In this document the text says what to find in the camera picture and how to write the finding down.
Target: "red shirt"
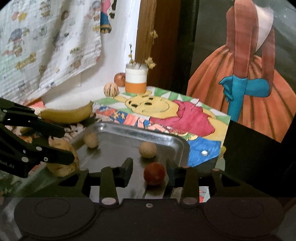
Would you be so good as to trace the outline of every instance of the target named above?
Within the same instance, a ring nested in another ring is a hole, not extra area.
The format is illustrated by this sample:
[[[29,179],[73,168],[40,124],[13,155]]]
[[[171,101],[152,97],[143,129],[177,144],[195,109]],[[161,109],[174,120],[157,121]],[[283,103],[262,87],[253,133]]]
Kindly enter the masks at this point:
[[[207,136],[215,131],[215,128],[207,119],[208,115],[203,112],[200,106],[196,106],[188,101],[174,100],[173,102],[179,105],[178,116],[165,119],[150,117],[150,122],[163,125],[164,127],[172,127],[179,132],[189,132],[200,137]]]

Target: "orange and white jar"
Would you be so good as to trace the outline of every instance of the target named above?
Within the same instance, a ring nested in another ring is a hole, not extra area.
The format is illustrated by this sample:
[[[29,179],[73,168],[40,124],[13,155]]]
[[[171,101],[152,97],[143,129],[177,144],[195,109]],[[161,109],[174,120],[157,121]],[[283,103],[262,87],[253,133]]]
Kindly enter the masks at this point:
[[[126,92],[132,94],[143,94],[147,87],[148,67],[143,64],[126,65]]]

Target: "pooh bear face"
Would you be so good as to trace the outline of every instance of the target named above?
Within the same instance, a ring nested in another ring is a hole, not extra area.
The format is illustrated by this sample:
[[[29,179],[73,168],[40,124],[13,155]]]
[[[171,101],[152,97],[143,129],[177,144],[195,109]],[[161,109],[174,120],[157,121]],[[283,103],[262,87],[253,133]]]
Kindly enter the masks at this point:
[[[179,106],[176,103],[159,96],[151,96],[150,94],[150,91],[146,91],[144,94],[130,99],[122,96],[117,96],[114,99],[124,102],[128,108],[140,115],[160,119],[177,116]]]

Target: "beige ball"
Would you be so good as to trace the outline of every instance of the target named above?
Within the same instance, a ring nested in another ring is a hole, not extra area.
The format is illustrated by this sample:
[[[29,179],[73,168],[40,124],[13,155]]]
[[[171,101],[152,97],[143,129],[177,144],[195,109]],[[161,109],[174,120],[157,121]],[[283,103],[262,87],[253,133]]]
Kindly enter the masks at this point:
[[[99,145],[99,140],[97,135],[92,132],[85,135],[84,143],[88,148],[96,148]]]
[[[156,145],[151,142],[143,142],[139,147],[139,153],[144,158],[153,158],[157,152]]]
[[[118,86],[115,83],[107,83],[104,86],[104,94],[107,97],[115,97],[118,95]]]

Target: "painting of woman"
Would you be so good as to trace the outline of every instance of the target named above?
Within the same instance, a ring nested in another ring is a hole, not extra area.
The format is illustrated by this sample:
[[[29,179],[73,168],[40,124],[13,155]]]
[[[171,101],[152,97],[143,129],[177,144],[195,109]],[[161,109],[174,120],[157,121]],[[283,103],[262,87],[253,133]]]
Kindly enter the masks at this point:
[[[187,95],[281,142],[296,112],[296,95],[274,68],[273,10],[235,0],[226,20],[226,44],[198,67]]]

